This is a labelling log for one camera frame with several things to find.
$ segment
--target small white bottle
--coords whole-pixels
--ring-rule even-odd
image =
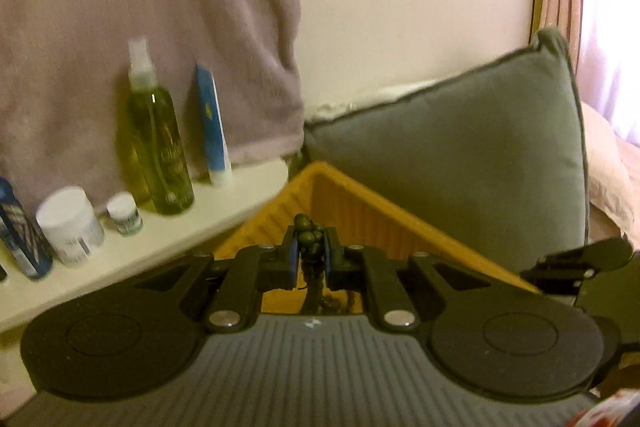
[[[120,235],[133,235],[142,228],[142,218],[130,192],[119,192],[107,201],[107,212]]]
[[[104,242],[104,229],[78,186],[50,194],[38,207],[36,221],[67,266],[84,263]]]

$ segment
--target spray bottle cap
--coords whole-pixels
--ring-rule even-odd
[[[158,85],[156,71],[146,46],[146,36],[129,39],[129,61],[129,82],[132,90],[152,89]]]

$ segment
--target gray ribbed panel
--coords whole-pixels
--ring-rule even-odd
[[[40,394],[9,427],[564,427],[593,402],[497,403],[461,389],[418,342],[364,316],[261,315],[250,330],[214,335],[180,377],[117,403]]]

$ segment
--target green liquid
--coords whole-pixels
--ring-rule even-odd
[[[159,214],[179,214],[193,204],[193,187],[184,159],[174,103],[156,85],[129,95],[131,136],[146,186]]]

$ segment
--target red and white wrapper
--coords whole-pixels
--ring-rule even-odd
[[[640,404],[640,391],[621,389],[616,394],[581,412],[566,427],[616,427]]]

